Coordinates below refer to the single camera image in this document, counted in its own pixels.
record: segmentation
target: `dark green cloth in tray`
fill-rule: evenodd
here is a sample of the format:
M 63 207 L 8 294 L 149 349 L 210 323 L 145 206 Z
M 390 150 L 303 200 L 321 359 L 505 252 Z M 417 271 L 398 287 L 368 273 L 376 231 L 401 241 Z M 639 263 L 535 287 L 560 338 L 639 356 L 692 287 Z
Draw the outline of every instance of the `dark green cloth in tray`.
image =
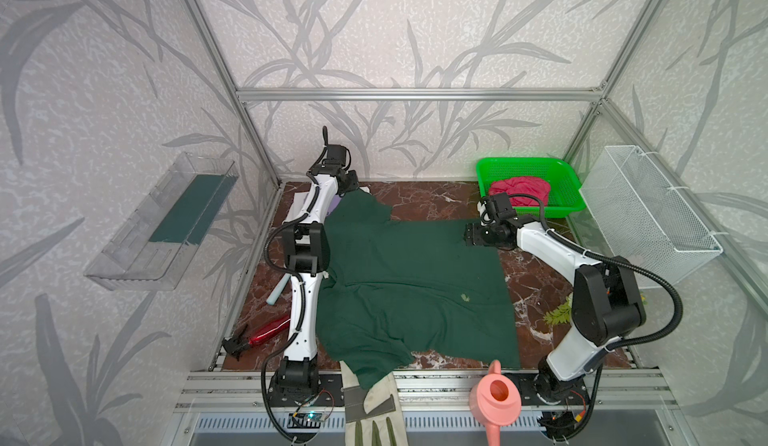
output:
M 519 368 L 514 306 L 494 248 L 466 246 L 462 221 L 390 221 L 391 208 L 347 193 L 326 220 L 330 278 L 316 331 L 370 388 L 411 351 Z

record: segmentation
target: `leaf pattern wallpaper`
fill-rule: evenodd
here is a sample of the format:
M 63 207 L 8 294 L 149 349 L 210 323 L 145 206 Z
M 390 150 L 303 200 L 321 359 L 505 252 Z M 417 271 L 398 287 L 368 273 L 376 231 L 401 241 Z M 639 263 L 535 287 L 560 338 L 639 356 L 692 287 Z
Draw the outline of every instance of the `leaf pattern wallpaper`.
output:
M 0 444 L 156 444 L 276 193 L 180 0 L 0 0 Z M 181 152 L 240 179 L 174 291 L 83 276 Z
M 722 232 L 763 272 L 768 272 L 767 28 L 765 0 L 669 0 L 611 93 L 724 226 Z M 604 145 L 621 143 L 610 125 L 598 121 L 577 154 L 580 175 Z M 579 227 L 582 235 L 595 233 L 589 220 Z M 677 287 L 686 317 L 672 336 L 640 346 L 641 360 L 661 366 L 700 444 L 764 443 L 765 317 L 718 261 Z M 658 329 L 671 315 L 663 291 L 649 290 L 646 296 L 648 322 L 638 333 Z
M 594 87 L 644 0 L 201 0 L 245 87 Z M 302 177 L 320 128 L 361 178 L 474 176 L 489 155 L 562 157 L 578 103 L 270 102 L 250 113 Z

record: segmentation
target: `pink cloth in basket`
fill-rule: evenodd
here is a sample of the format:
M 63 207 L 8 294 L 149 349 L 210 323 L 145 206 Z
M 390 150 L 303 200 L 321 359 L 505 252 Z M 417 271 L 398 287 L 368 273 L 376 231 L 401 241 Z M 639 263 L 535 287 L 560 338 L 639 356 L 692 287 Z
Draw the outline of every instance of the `pink cloth in basket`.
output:
M 544 205 L 549 201 L 549 191 L 552 187 L 542 178 L 532 175 L 523 175 L 517 178 L 504 179 L 491 184 L 488 195 L 501 194 L 530 194 L 539 198 Z M 529 198 L 511 198 L 513 206 L 538 206 L 538 203 Z

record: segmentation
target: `transparent plastic bin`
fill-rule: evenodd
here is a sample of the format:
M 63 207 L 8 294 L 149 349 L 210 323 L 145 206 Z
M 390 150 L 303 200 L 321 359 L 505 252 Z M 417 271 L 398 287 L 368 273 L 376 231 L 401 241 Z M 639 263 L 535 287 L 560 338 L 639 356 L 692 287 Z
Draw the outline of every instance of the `transparent plastic bin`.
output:
M 110 290 L 175 289 L 237 177 L 231 159 L 181 153 L 85 276 Z
M 723 248 L 656 164 L 635 145 L 610 145 L 581 186 L 615 255 L 675 284 Z M 639 287 L 659 287 L 637 275 Z

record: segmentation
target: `green plastic basket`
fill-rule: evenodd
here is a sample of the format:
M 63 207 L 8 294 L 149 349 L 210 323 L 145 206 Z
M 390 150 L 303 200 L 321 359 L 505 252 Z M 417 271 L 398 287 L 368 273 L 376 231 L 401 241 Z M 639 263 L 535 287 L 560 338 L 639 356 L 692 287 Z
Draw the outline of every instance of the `green plastic basket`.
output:
M 485 158 L 477 165 L 480 196 L 488 193 L 491 184 L 502 179 L 533 175 L 549 182 L 549 202 L 544 208 L 548 218 L 564 218 L 581 211 L 587 205 L 579 194 L 581 182 L 568 163 L 554 158 Z M 520 214 L 538 215 L 538 207 L 514 207 Z

